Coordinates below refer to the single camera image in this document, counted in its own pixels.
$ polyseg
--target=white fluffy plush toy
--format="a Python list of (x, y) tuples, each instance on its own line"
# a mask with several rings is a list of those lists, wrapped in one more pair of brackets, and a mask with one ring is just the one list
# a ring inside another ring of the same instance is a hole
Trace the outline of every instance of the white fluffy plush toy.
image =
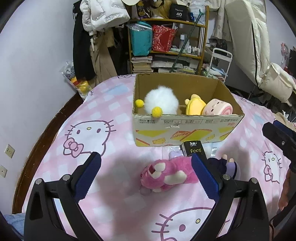
[(144, 107), (147, 114), (159, 118), (162, 115), (176, 115), (179, 101), (171, 88), (159, 86), (151, 90), (144, 101), (138, 99), (135, 104), (138, 108)]

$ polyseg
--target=human hand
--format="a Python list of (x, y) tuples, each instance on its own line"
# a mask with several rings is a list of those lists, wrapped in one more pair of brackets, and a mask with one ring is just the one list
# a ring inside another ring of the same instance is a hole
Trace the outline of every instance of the human hand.
[(289, 199), (288, 199), (288, 192), (290, 189), (290, 177), (291, 177), (291, 170), (288, 169), (286, 174), (286, 179), (283, 183), (283, 190), (281, 192), (281, 197), (279, 199), (279, 209), (282, 211), (284, 207), (288, 205)]

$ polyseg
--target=pink checkered bed sheet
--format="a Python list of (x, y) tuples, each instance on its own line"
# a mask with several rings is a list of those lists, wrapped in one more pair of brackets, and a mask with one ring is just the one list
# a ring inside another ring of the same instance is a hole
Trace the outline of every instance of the pink checkered bed sheet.
[[(139, 193), (140, 172), (157, 159), (168, 159), (172, 147), (137, 147), (132, 131), (135, 75), (110, 78), (99, 84), (65, 121), (43, 158), (27, 194), (23, 211), (37, 178), (60, 179), (84, 163), (92, 151), (102, 154), (102, 166), (79, 205), (105, 241), (190, 240), (214, 205), (200, 183), (180, 184), (167, 192)], [(222, 142), (205, 143), (207, 156), (232, 157), (241, 169), (241, 180), (259, 180), (269, 217), (278, 210), (282, 184), (289, 166), (279, 148), (262, 135), (262, 126), (273, 122), (265, 107), (234, 95), (245, 117)], [(56, 206), (67, 233), (74, 233), (59, 201)], [(220, 234), (227, 232), (237, 206), (233, 202)]]

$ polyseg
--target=coat sleeve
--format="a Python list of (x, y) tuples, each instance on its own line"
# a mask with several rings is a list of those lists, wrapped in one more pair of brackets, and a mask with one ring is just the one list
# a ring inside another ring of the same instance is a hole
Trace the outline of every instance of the coat sleeve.
[(89, 6), (89, 0), (82, 0), (80, 4), (80, 10), (82, 12), (82, 24), (85, 31), (89, 32), (89, 35), (96, 34), (91, 25), (91, 8)]

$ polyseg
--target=teal bag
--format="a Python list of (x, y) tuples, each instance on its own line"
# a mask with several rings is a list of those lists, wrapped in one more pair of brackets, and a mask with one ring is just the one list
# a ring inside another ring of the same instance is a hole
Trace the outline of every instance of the teal bag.
[[(143, 21), (137, 22), (138, 24), (151, 27)], [(131, 29), (131, 45), (134, 56), (147, 56), (152, 49), (152, 27), (151, 29), (136, 31)]]

